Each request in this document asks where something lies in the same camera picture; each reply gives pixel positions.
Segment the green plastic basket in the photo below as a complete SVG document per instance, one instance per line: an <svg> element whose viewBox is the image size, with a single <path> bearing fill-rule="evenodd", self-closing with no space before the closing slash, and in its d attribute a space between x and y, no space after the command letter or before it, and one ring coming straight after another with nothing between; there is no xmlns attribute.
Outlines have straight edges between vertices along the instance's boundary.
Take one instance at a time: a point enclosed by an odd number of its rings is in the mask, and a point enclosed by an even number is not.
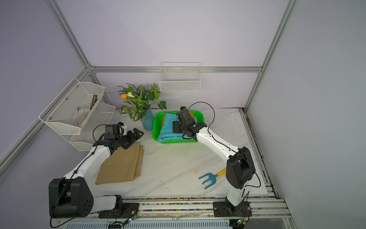
<svg viewBox="0 0 366 229"><path fill-rule="evenodd" d="M194 139L183 139L183 134L173 133L173 121L178 121L176 116L177 111L160 112L155 115L153 121L152 137L155 141L161 144L173 144L173 143L192 143ZM165 124L166 114L170 114L168 121L170 124Z"/></svg>

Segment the teal yellow garden fork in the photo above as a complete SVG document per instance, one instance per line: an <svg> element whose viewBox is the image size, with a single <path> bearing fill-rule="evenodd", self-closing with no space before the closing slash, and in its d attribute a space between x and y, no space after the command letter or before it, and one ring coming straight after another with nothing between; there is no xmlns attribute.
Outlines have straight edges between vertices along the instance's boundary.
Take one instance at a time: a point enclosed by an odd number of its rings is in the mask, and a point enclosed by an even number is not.
<svg viewBox="0 0 366 229"><path fill-rule="evenodd" d="M225 173L226 173L226 169L223 169L222 171L218 172L217 174L212 174L212 173L204 174L203 176L199 177L199 179L206 178L206 180L202 182L202 185L209 182L209 184L205 187L205 189L208 189L211 186L215 185L217 178L224 175Z"/></svg>

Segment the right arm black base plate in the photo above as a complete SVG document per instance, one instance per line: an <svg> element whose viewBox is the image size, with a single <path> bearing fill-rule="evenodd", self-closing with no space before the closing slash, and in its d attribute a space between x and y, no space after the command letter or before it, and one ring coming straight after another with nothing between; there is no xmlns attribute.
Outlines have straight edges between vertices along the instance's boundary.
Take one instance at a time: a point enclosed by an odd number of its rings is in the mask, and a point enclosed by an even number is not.
<svg viewBox="0 0 366 229"><path fill-rule="evenodd" d="M238 206L230 202L214 202L213 212L215 217L251 217L252 210L248 201L242 201Z"/></svg>

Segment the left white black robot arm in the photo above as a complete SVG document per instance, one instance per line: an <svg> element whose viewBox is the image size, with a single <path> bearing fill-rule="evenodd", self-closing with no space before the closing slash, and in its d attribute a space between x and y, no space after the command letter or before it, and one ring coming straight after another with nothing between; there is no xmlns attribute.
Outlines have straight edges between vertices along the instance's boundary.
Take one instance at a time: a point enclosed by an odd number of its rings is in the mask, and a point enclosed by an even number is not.
<svg viewBox="0 0 366 229"><path fill-rule="evenodd" d="M103 212L117 218L125 213L126 208L120 195L95 196L88 186L88 181L118 148L128 149L142 138L144 132L137 128L127 130L122 122L104 127L105 132L95 139L82 162L62 178L55 178L50 182L50 219L66 218L71 221Z"/></svg>

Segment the teal pants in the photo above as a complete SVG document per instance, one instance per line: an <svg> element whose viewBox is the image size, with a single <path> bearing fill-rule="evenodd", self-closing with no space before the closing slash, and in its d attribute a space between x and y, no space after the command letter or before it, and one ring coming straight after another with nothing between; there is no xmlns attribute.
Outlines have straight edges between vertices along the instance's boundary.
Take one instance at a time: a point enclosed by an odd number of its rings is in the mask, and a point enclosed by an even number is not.
<svg viewBox="0 0 366 229"><path fill-rule="evenodd" d="M167 114L165 117L165 122L163 128L161 127L163 115L165 112L159 113L155 116L157 118L157 121L154 123L156 127L160 127L161 129L158 131L155 131L157 133L157 141L162 144L172 144L172 143L189 143L194 142L193 139L190 139L189 137L186 137L187 139L183 139L183 133L182 134L174 134L172 132L173 127L173 121L179 121L176 113Z"/></svg>

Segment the white mesh two-tier shelf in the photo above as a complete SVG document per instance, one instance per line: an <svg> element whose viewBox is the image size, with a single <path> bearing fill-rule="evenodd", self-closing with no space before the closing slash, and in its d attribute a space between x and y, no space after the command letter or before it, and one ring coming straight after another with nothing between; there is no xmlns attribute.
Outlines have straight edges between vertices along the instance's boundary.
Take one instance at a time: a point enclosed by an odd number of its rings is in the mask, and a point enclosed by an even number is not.
<svg viewBox="0 0 366 229"><path fill-rule="evenodd" d="M78 151L90 151L115 107L104 102L103 86L73 78L39 119Z"/></svg>

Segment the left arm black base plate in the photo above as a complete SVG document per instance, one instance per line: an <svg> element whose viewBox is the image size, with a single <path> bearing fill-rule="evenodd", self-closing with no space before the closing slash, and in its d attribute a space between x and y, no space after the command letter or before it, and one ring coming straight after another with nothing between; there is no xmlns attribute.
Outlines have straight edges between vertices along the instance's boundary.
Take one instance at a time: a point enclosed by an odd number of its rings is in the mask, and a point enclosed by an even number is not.
<svg viewBox="0 0 366 229"><path fill-rule="evenodd" d="M121 207L105 210L99 213L99 219L129 219L137 215L139 211L139 203L123 203Z"/></svg>

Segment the artificial plant in teal vase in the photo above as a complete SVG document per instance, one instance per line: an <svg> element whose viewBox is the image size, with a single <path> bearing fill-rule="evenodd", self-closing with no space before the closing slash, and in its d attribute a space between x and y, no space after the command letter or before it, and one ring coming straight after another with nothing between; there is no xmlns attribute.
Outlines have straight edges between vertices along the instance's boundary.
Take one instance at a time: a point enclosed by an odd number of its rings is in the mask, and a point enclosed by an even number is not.
<svg viewBox="0 0 366 229"><path fill-rule="evenodd" d="M128 115L133 122L140 121L145 130L153 129L154 116L151 111L152 105L157 105L159 109L165 110L166 101L160 100L161 92L157 84L135 86L127 84L127 86L118 86L120 97L126 103L121 106L119 113Z"/></svg>

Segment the tan pants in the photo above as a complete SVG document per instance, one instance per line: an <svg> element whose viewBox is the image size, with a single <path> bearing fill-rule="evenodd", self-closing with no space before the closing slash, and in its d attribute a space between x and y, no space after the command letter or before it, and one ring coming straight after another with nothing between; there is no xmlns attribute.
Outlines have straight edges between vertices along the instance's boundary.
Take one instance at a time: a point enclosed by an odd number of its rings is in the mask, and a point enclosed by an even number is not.
<svg viewBox="0 0 366 229"><path fill-rule="evenodd" d="M143 146L133 144L128 149L118 148L106 159L99 170L95 185L129 182L141 176Z"/></svg>

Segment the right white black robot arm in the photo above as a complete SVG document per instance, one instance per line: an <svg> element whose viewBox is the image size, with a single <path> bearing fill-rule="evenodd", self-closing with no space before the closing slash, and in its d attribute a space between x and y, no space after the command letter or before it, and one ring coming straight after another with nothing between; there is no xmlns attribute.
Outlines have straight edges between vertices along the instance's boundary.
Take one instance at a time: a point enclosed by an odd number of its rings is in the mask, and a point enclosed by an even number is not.
<svg viewBox="0 0 366 229"><path fill-rule="evenodd" d="M249 181L256 176L259 178L250 150L246 147L236 147L223 140L210 130L210 126L202 121L196 122L187 107L183 106L176 113L183 133L183 139L194 139L215 152L226 163L226 179L229 182L229 192L225 199L225 206L229 213L239 211L244 206L246 187L259 188L249 185Z"/></svg>

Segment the orange pants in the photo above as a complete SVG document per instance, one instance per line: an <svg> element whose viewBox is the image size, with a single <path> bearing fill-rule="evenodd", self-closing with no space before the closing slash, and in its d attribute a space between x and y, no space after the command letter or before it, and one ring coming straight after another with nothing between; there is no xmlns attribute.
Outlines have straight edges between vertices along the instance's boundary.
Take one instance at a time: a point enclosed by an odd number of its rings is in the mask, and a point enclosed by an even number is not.
<svg viewBox="0 0 366 229"><path fill-rule="evenodd" d="M163 119L162 119L162 124L161 124L161 127L162 127L162 128L163 128L163 126L164 126L165 117L166 117L166 115L167 115L167 114L172 115L171 113L164 113L164 115L163 115Z"/></svg>

